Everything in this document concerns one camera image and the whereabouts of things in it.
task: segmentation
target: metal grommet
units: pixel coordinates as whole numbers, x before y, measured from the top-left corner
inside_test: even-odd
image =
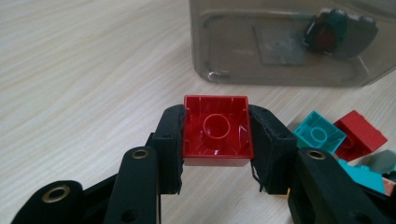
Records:
[[[56,203],[65,198],[70,193],[67,185],[61,185],[47,191],[41,198],[44,203]]]
[[[146,158],[148,155],[149,155],[149,152],[147,150],[139,149],[132,153],[132,158],[140,160],[140,159]]]
[[[308,150],[306,151],[306,155],[308,155],[310,158],[315,159],[315,160],[324,160],[326,159],[326,155],[318,150]]]

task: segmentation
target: plastic box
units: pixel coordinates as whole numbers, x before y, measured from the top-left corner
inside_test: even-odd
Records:
[[[363,86],[395,69],[394,0],[190,0],[195,71],[212,82]]]

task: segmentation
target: screw hole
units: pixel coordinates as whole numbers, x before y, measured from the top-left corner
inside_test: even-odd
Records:
[[[67,185],[55,187],[47,191],[41,200],[44,203],[56,203],[65,198],[70,193],[70,188]]]
[[[309,150],[306,152],[306,154],[315,160],[324,160],[326,159],[326,155],[323,152],[317,151],[317,150]]]
[[[121,215],[121,221],[125,223],[131,223],[139,217],[139,211],[137,209],[128,209]]]
[[[146,158],[148,155],[149,155],[149,152],[147,150],[139,149],[139,150],[134,151],[132,153],[132,158],[139,160],[139,159]]]

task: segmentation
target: black plastic part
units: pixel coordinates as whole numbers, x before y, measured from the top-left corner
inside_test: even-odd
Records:
[[[159,223],[157,171],[155,149],[136,147],[127,151],[122,158],[104,223]]]
[[[291,170],[297,139],[271,111],[249,106],[253,138],[254,159],[251,161],[253,177],[269,194],[287,194],[287,171]]]
[[[83,213],[82,186],[76,181],[57,181],[38,190],[21,208],[12,223],[78,223]]]
[[[86,211],[82,223],[102,223],[117,175],[113,175],[84,190]]]
[[[390,223],[396,223],[396,189],[390,196],[378,193],[372,189],[361,186],[367,196],[378,209],[386,216]]]
[[[158,153],[161,194],[180,193],[183,159],[181,157],[184,105],[174,105],[163,112],[157,130],[149,142]]]
[[[313,223],[389,223],[329,153],[302,148],[297,153],[294,169],[315,211]],[[296,202],[292,202],[290,208],[298,207],[293,203]],[[299,210],[290,211],[293,219],[304,217],[295,214]]]

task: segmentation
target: wood grain surface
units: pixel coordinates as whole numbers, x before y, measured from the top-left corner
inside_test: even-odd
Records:
[[[193,70],[187,0],[0,1],[0,222],[38,189],[114,175],[186,94],[246,95],[290,128],[312,110],[352,109],[396,148],[396,76],[363,88],[224,85]],[[287,198],[259,193],[250,167],[185,167],[163,223],[292,223]]]

